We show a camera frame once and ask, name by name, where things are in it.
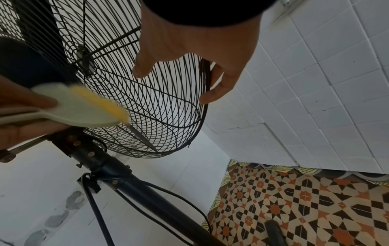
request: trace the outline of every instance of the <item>right hand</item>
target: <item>right hand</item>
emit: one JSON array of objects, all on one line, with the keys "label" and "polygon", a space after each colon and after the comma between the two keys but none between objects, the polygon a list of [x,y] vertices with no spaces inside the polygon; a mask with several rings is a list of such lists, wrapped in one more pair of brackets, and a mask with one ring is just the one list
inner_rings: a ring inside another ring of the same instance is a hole
[{"label": "right hand", "polygon": [[[0,88],[0,108],[32,106],[46,109],[57,105],[55,99],[39,95],[3,76],[0,76]],[[0,126],[0,150],[11,148],[24,141],[52,134],[68,127],[68,125],[51,120],[43,120],[23,126]]]},{"label": "right hand", "polygon": [[215,62],[211,72],[211,87],[223,75],[222,81],[200,98],[201,104],[216,101],[231,91],[258,42],[261,15],[234,26],[204,28],[170,23],[141,6],[142,33],[133,74],[146,77],[156,62],[176,60],[187,53]]}]

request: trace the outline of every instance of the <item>orange tile pattern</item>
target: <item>orange tile pattern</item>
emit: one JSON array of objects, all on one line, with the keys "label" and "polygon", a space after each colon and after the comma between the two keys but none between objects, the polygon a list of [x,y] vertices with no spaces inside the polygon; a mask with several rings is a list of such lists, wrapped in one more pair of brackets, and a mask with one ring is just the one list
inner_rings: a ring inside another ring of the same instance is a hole
[{"label": "orange tile pattern", "polygon": [[215,237],[229,246],[268,245],[264,222],[273,219],[288,245],[388,244],[387,186],[354,174],[342,179],[275,169],[230,165],[221,202],[208,215]]}]

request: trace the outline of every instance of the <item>fan pole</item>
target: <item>fan pole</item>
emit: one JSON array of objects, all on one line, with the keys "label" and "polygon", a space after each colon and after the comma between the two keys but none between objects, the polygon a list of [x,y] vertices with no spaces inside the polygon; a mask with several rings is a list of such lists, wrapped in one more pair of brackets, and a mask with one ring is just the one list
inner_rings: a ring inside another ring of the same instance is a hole
[{"label": "fan pole", "polygon": [[[69,129],[52,135],[52,141],[66,155],[73,157],[96,176],[124,176],[138,179],[129,167],[118,159],[105,153],[92,142],[92,139],[81,133],[81,129]],[[147,208],[182,235],[192,240],[195,245],[224,246],[207,230],[181,212],[152,188],[140,183],[129,181],[105,182],[113,190],[119,190],[134,201]]]}]

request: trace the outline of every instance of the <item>fan stand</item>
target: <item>fan stand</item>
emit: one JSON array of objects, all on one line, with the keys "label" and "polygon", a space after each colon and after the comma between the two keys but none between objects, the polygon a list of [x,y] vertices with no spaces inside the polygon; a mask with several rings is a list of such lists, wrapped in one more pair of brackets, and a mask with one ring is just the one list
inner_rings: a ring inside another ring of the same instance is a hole
[{"label": "fan stand", "polygon": [[[89,178],[86,177],[86,174],[83,175],[81,184],[91,203],[96,218],[99,218],[98,222],[108,245],[114,245],[112,238],[108,233],[108,229],[101,217],[96,202],[93,198],[91,199],[91,189],[94,192],[99,191],[99,186],[96,182],[97,180],[102,180],[116,192],[123,192],[182,235],[192,240],[195,245],[224,245],[156,191],[141,182],[136,182],[137,180],[139,181],[139,179],[132,174],[132,170],[97,146],[92,138],[83,133],[83,128],[70,128],[51,135],[48,140],[67,156],[73,157],[79,161],[82,166],[91,171],[88,174]],[[121,195],[121,197],[128,202],[126,197],[123,195]]]}]

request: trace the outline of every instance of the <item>electric fan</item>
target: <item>electric fan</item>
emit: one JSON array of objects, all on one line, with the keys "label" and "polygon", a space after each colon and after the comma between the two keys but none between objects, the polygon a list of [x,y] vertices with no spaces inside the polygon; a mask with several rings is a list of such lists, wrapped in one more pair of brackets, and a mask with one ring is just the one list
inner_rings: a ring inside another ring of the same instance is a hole
[{"label": "electric fan", "polygon": [[128,166],[106,154],[108,148],[128,156],[157,158],[188,146],[207,111],[199,97],[209,90],[209,62],[187,54],[173,62],[159,62],[149,76],[136,79],[131,69],[139,51],[139,0],[1,0],[0,8],[1,75],[29,88],[52,81],[83,83],[128,109],[133,127],[156,149],[122,124],[74,127],[3,150],[1,161],[8,162],[46,139],[78,160],[80,167],[91,171],[79,181],[108,245],[114,245],[113,240],[91,194],[100,189],[97,180],[141,211],[121,191],[133,198],[195,244],[223,245],[150,188],[158,187],[140,181]]}]

